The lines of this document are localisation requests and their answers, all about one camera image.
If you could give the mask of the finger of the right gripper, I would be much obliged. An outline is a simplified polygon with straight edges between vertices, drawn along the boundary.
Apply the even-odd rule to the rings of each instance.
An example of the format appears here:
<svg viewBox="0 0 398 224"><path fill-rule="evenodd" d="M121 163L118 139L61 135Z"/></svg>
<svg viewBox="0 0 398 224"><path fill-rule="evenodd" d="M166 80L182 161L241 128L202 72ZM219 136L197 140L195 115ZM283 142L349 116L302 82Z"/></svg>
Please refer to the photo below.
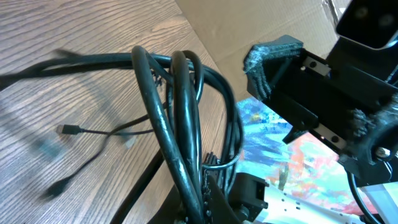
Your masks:
<svg viewBox="0 0 398 224"><path fill-rule="evenodd" d="M303 42L283 35L271 42L253 45L243 64L250 93L258 100L268 99L287 67L303 49Z"/></svg>

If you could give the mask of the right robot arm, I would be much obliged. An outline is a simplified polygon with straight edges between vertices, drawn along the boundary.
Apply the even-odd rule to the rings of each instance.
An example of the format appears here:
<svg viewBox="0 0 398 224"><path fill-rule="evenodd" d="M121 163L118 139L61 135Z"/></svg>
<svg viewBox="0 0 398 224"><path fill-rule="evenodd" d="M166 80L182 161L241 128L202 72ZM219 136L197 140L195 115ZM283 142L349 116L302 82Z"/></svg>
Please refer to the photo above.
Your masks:
<svg viewBox="0 0 398 224"><path fill-rule="evenodd" d="M373 50L337 41L327 58L289 35L253 45L248 92L291 125L284 141L310 133L338 154L385 223L397 221L397 46Z"/></svg>

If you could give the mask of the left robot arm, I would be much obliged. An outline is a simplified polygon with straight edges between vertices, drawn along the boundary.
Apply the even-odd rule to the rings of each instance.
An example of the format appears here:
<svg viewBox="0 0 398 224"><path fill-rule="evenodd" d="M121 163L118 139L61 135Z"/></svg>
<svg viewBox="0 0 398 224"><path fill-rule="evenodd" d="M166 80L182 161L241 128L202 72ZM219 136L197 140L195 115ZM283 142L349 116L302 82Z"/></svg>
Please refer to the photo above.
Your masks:
<svg viewBox="0 0 398 224"><path fill-rule="evenodd" d="M233 189L225 198L216 178L211 172L203 177L205 223L363 223L357 215L306 202L247 173L236 174Z"/></svg>

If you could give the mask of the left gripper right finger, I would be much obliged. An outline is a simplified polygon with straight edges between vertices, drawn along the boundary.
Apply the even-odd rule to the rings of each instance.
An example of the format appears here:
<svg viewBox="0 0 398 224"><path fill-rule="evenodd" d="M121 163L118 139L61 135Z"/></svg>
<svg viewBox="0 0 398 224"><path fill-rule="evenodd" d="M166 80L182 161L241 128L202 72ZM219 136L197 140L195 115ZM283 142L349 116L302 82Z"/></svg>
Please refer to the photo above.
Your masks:
<svg viewBox="0 0 398 224"><path fill-rule="evenodd" d="M208 171L203 173L202 195L204 201L205 223L237 224L238 218L226 201L215 178Z"/></svg>

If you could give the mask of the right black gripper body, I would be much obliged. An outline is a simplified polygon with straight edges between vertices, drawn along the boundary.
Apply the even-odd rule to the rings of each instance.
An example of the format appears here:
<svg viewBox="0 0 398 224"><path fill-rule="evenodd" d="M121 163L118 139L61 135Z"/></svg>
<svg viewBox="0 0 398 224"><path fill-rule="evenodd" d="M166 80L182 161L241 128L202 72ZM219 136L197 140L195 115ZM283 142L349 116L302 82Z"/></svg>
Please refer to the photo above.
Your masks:
<svg viewBox="0 0 398 224"><path fill-rule="evenodd" d="M340 39L327 58L304 46L260 100L291 130L314 135L360 185L397 180L397 46L374 50Z"/></svg>

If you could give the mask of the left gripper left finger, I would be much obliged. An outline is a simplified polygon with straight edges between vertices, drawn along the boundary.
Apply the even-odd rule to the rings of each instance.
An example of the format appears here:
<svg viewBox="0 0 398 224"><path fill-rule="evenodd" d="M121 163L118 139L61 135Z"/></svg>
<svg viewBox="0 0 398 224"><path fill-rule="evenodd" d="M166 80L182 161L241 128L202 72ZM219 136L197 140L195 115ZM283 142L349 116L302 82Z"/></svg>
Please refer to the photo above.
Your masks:
<svg viewBox="0 0 398 224"><path fill-rule="evenodd" d="M173 186L157 213L148 224L186 223L185 209L176 186Z"/></svg>

